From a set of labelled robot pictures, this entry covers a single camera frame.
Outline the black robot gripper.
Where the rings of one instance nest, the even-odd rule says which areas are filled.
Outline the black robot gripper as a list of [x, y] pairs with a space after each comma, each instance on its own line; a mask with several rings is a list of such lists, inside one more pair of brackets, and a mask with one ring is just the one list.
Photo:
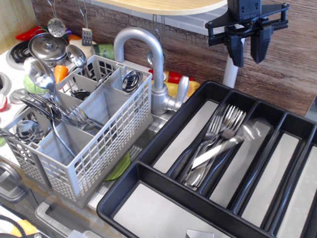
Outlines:
[[251, 37], [251, 56], [259, 64], [265, 57], [274, 30], [288, 27], [287, 3], [263, 5], [261, 0], [229, 0], [227, 12], [205, 24], [208, 45], [226, 44], [236, 67], [244, 66], [242, 38]]

